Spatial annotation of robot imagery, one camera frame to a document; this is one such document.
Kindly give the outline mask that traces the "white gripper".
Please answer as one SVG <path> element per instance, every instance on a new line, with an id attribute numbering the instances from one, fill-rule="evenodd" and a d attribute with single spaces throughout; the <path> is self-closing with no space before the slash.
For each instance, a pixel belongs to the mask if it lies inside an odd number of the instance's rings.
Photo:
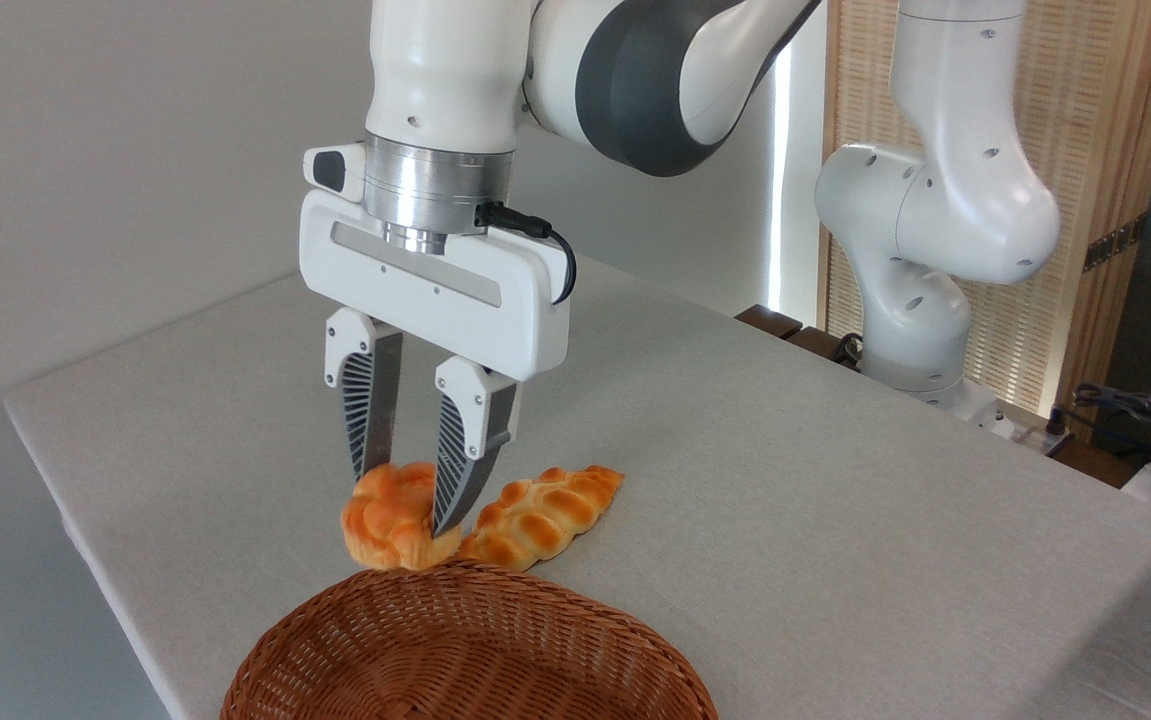
<path id="1" fill-rule="evenodd" d="M 401 331 L 457 355 L 435 369 L 434 537 L 462 523 L 514 437 L 516 381 L 566 357 L 572 250 L 506 208 L 511 168 L 511 152 L 412 145 L 302 159 L 313 190 L 299 266 L 311 291 L 346 306 L 325 324 L 323 377 L 341 393 L 356 478 L 391 460 Z"/>

